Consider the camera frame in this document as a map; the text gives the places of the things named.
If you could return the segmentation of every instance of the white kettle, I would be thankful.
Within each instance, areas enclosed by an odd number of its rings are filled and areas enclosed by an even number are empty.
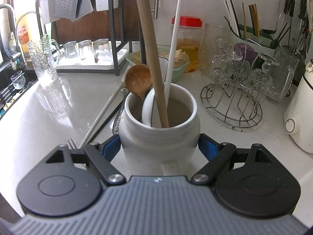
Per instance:
[[[295,143],[313,153],[313,59],[306,65],[299,86],[284,113],[285,131]]]

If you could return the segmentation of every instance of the appliance knob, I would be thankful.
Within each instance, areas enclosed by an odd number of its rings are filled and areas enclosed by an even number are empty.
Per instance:
[[[298,118],[290,117],[285,122],[285,131],[288,134],[296,134],[300,129],[300,123]]]

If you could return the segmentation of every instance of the plastic jar with red lid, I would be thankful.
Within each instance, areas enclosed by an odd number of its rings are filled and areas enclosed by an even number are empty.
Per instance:
[[[173,34],[175,17],[172,18],[171,31]],[[177,47],[189,56],[190,63],[185,72],[193,72],[199,65],[199,46],[202,33],[202,20],[198,17],[181,16],[178,29]]]

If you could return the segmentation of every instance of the red lid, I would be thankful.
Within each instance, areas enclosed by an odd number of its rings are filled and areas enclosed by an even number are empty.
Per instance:
[[[172,18],[172,24],[175,22],[175,17]],[[181,16],[180,26],[202,27],[202,21],[198,17]]]

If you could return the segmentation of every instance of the faucet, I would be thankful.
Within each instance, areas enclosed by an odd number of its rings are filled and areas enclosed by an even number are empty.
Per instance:
[[[17,27],[16,27],[16,23],[15,23],[15,11],[14,11],[13,7],[7,3],[3,3],[0,5],[0,9],[3,9],[3,8],[7,9],[9,11],[10,20],[11,20],[11,22],[13,22],[13,32],[14,32],[14,38],[15,38],[15,42],[16,42],[16,51],[17,51],[17,53],[14,55],[11,55],[11,53],[8,50],[6,50],[5,53],[7,54],[7,56],[12,61],[12,63],[11,63],[12,69],[16,70],[16,64],[15,64],[16,59],[18,59],[18,58],[20,59],[21,65],[26,64],[26,60],[24,57],[21,43],[18,40]]]

